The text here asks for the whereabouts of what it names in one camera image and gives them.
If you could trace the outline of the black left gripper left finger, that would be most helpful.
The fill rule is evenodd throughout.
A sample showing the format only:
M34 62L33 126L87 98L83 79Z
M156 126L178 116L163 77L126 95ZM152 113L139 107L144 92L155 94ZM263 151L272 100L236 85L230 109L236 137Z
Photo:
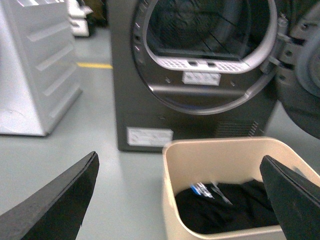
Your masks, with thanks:
M90 152L0 216L2 240L75 240L92 199L99 156Z

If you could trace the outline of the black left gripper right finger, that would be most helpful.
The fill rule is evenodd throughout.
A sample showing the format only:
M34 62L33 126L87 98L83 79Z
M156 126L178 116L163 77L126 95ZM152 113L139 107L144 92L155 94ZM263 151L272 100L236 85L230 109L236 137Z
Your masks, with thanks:
M278 223L288 240L320 238L320 187L270 155L259 166Z

